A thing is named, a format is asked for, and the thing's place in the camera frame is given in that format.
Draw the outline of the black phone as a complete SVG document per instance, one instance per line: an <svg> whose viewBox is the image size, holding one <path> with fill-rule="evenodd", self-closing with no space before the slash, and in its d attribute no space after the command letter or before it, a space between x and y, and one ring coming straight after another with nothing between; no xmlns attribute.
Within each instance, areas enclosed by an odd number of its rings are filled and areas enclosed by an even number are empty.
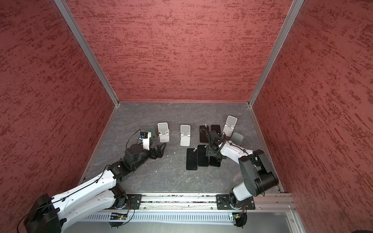
<svg viewBox="0 0 373 233"><path fill-rule="evenodd" d="M209 166L209 157L207 156L207 148L205 145L198 145L197 147L197 164L198 167Z"/></svg>
<svg viewBox="0 0 373 233"><path fill-rule="evenodd" d="M220 125L211 125L211 131L215 131L217 134L221 134Z"/></svg>
<svg viewBox="0 0 373 233"><path fill-rule="evenodd" d="M221 166L221 161L217 159L216 157L210 157L209 158L209 165L212 167L217 167L219 168Z"/></svg>

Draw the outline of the silver edged phone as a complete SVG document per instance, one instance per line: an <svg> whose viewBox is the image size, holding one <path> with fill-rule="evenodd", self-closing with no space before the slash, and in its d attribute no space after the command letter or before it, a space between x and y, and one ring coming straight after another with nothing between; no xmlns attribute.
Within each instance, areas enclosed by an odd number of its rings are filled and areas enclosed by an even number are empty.
<svg viewBox="0 0 373 233"><path fill-rule="evenodd" d="M200 130L200 143L208 143L208 136L207 136L207 133L209 132L209 127L205 124L205 125L200 125L199 126L199 130Z"/></svg>

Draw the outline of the white phone stand front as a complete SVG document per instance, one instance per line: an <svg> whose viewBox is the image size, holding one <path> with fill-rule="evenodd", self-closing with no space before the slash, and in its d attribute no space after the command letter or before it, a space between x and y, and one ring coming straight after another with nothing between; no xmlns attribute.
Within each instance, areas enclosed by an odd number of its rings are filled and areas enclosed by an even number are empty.
<svg viewBox="0 0 373 233"><path fill-rule="evenodd" d="M157 124L159 132L160 143L167 143L170 141L170 130L167 122L160 122Z"/></svg>

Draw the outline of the purple case phone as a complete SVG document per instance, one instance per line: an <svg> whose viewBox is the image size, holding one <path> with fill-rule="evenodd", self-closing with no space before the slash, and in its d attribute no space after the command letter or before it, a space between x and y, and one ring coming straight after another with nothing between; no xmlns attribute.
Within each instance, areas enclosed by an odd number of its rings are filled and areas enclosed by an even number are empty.
<svg viewBox="0 0 373 233"><path fill-rule="evenodd" d="M198 154L193 148L188 148L186 151L186 169L197 170L198 169Z"/></svg>

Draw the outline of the grey stand wooden base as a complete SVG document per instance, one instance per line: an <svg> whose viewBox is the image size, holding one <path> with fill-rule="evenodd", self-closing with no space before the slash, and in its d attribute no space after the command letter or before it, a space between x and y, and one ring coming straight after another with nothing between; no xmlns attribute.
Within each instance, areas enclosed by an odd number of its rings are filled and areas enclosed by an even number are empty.
<svg viewBox="0 0 373 233"><path fill-rule="evenodd" d="M232 143L240 146L243 142L243 138L244 138L243 135L241 135L237 132L234 132L231 136L231 141L232 141Z"/></svg>

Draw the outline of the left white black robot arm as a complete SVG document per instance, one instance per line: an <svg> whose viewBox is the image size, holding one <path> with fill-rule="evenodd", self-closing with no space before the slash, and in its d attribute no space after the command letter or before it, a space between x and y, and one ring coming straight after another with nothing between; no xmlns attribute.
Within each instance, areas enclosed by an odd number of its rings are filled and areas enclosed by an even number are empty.
<svg viewBox="0 0 373 233"><path fill-rule="evenodd" d="M120 184L148 159L163 157L166 145L162 143L148 150L142 144L130 146L123 158L105 166L103 172L91 180L52 197L47 194L38 197L19 223L28 233L61 233L104 209L129 212L134 206Z"/></svg>

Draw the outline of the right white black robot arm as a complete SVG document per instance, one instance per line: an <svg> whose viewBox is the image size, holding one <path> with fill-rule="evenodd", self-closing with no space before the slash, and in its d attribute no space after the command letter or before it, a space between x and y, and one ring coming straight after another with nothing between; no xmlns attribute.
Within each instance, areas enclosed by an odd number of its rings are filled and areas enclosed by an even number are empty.
<svg viewBox="0 0 373 233"><path fill-rule="evenodd" d="M245 149L216 131L201 129L200 133L207 137L206 157L215 162L229 158L240 166L243 182L229 191L233 208L242 207L249 198L264 195L278 185L278 176L264 151Z"/></svg>

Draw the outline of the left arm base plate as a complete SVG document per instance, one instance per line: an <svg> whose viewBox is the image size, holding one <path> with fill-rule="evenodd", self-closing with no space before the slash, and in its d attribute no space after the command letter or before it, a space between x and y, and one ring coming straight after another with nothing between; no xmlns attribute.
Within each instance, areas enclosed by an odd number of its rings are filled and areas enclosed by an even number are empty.
<svg viewBox="0 0 373 233"><path fill-rule="evenodd" d="M132 208L138 210L141 205L142 197L142 194L127 194L123 208Z"/></svg>

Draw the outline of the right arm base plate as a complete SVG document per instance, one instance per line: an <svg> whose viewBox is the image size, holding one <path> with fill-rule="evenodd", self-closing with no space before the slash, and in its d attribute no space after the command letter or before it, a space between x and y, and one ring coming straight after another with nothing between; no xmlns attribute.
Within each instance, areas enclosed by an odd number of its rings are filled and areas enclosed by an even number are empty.
<svg viewBox="0 0 373 233"><path fill-rule="evenodd" d="M218 194L216 195L216 203L218 210L255 210L253 197L238 201L233 194Z"/></svg>

